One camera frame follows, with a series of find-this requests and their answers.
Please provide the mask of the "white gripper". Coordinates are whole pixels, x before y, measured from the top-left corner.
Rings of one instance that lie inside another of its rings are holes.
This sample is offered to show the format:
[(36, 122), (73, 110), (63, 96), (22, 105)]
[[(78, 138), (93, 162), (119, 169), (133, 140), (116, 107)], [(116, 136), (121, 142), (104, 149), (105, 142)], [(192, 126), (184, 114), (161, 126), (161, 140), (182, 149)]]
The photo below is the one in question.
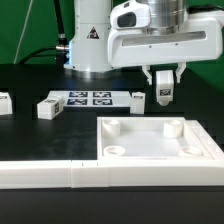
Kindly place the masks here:
[(191, 15), (176, 33), (169, 35), (150, 35), (144, 29), (112, 29), (108, 38), (108, 61), (113, 67), (142, 66), (149, 85), (152, 85), (149, 65), (179, 63), (176, 81), (180, 83), (185, 62), (220, 57), (222, 28), (222, 15)]

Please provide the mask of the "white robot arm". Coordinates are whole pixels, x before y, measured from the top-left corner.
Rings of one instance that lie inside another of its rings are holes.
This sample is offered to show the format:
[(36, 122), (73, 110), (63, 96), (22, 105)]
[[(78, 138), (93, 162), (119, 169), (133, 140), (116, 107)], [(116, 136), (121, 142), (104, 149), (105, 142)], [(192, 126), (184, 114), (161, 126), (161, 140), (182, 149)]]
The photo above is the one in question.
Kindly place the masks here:
[(112, 69), (214, 60), (223, 52), (224, 9), (187, 0), (75, 0), (75, 35), (64, 68), (93, 77)]

